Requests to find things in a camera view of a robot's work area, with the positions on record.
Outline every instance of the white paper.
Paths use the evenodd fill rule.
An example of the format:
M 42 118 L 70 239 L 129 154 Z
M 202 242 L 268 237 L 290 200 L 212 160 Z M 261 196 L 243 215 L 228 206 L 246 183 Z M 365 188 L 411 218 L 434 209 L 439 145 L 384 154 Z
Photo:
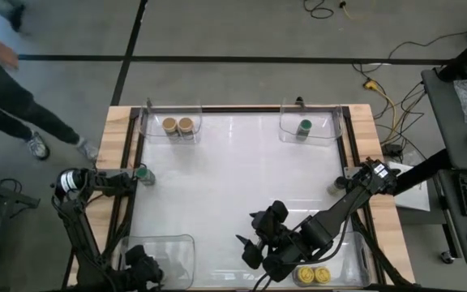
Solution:
M 401 173 L 405 173 L 412 169 L 412 166 L 402 165 L 401 163 L 390 161 L 388 166 L 391 169 L 401 170 Z M 412 208 L 422 211 L 430 211 L 430 201 L 428 200 L 428 188 L 426 182 L 412 187 L 411 189 L 402 192 L 400 195 L 394 197 L 397 207 Z

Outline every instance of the transparent container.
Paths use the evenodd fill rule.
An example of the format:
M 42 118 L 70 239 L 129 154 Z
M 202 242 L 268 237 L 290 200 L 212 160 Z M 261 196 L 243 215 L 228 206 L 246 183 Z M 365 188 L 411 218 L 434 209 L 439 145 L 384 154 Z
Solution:
M 122 238 L 118 244 L 120 261 L 118 269 L 126 269 L 125 254 L 132 247 L 141 245 L 147 256 L 160 265 L 164 273 L 163 290 L 184 290 L 192 286 L 195 270 L 194 239 L 188 235 Z M 149 282 L 150 289 L 155 284 Z
M 325 256 L 330 255 L 339 242 L 340 235 L 334 239 L 331 250 Z M 292 273 L 293 281 L 300 287 L 367 287 L 371 284 L 371 274 L 367 261 L 370 254 L 371 252 L 361 234 L 347 232 L 340 250 L 332 259 L 321 264 L 297 266 Z M 330 273 L 330 279 L 325 283 L 319 283 L 316 280 L 304 283 L 298 278 L 298 270 L 301 267 L 311 267 L 313 270 L 325 267 Z
M 328 146 L 341 137 L 342 107 L 300 106 L 282 101 L 279 137 L 283 142 Z
M 166 105 L 148 99 L 138 120 L 140 133 L 151 144 L 196 144 L 201 140 L 203 107 L 199 101 Z

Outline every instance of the yellow can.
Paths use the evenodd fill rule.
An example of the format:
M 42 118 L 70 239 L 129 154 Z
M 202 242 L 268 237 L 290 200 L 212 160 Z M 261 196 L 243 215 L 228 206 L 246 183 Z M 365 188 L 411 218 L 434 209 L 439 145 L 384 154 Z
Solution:
M 331 272 L 325 267 L 315 268 L 315 280 L 320 284 L 327 284 L 331 281 Z
M 295 269 L 295 276 L 304 284 L 311 284 L 315 279 L 315 273 L 310 267 L 300 267 Z

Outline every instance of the dark pants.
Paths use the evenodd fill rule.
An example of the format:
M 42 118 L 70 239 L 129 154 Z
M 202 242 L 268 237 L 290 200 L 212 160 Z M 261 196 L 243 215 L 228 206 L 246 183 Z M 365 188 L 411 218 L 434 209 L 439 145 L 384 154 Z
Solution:
M 22 88 L 0 66 L 0 131 L 30 140 L 32 131 L 16 118 L 21 118 L 47 131 L 68 144 L 77 144 L 79 135 L 55 114 L 38 105 L 33 95 Z

